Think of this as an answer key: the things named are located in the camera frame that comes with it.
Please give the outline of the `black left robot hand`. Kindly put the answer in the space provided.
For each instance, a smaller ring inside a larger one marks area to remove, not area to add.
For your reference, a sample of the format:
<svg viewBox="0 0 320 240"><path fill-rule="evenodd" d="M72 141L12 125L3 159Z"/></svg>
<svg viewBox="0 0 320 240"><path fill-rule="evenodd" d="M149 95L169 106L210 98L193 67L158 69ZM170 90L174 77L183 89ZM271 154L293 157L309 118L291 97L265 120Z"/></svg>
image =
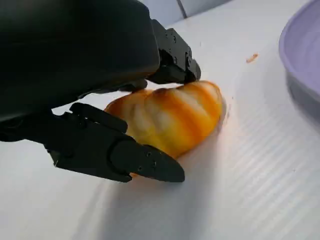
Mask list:
<svg viewBox="0 0 320 240"><path fill-rule="evenodd" d="M137 0L0 3L0 139L42 144L57 168L123 183L133 173L183 182L176 160L79 99L200 77L189 45Z"/></svg>

